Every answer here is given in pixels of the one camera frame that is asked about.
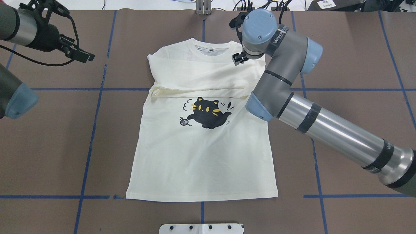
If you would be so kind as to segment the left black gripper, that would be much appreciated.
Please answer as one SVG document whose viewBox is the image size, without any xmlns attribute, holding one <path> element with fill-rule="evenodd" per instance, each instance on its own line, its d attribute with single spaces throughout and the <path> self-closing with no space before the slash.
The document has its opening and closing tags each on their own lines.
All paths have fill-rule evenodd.
<svg viewBox="0 0 416 234">
<path fill-rule="evenodd" d="M 31 42 L 31 48 L 43 52 L 51 52 L 55 49 L 65 53 L 66 57 L 78 62 L 86 63 L 93 61 L 95 55 L 79 49 L 74 44 L 74 39 L 60 34 L 58 28 L 52 24 L 37 23 L 37 31 L 34 40 Z"/>
</svg>

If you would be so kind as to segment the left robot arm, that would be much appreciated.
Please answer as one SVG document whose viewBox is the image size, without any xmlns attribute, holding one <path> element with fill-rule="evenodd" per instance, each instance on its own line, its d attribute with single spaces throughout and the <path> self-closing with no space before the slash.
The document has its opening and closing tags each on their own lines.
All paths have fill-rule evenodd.
<svg viewBox="0 0 416 234">
<path fill-rule="evenodd" d="M 71 21 L 75 39 L 61 34 L 58 28 L 49 22 L 52 13 Z M 74 61 L 86 63 L 95 58 L 94 54 L 80 48 L 77 28 L 70 11 L 56 0 L 30 0 L 27 4 L 21 3 L 19 8 L 1 2 L 0 21 L 1 41 L 42 52 L 52 52 L 57 49 L 69 58 L 67 62 L 59 64 L 39 62 L 6 46 L 1 46 L 2 49 L 35 64 L 60 67 Z M 4 65 L 1 65 L 0 73 L 0 117 L 17 119 L 33 108 L 39 97 Z"/>
</svg>

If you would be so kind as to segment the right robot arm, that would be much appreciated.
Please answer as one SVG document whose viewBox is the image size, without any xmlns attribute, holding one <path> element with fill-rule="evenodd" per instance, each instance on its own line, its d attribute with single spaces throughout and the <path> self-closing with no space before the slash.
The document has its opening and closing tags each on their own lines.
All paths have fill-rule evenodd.
<svg viewBox="0 0 416 234">
<path fill-rule="evenodd" d="M 414 149 L 394 146 L 290 90 L 300 73 L 311 72 L 318 63 L 320 44 L 279 24 L 271 11 L 262 8 L 240 12 L 230 27 L 241 28 L 242 52 L 233 55 L 235 65 L 271 57 L 246 103 L 248 112 L 267 122 L 278 118 L 376 174 L 388 188 L 415 196 Z"/>
</svg>

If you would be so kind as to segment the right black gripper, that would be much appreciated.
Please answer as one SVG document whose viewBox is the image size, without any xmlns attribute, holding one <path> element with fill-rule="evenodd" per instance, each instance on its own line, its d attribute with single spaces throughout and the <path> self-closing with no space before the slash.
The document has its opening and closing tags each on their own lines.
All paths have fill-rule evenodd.
<svg viewBox="0 0 416 234">
<path fill-rule="evenodd" d="M 235 65 L 244 64 L 244 62 L 249 60 L 249 58 L 247 58 L 246 52 L 233 54 L 232 57 Z"/>
</svg>

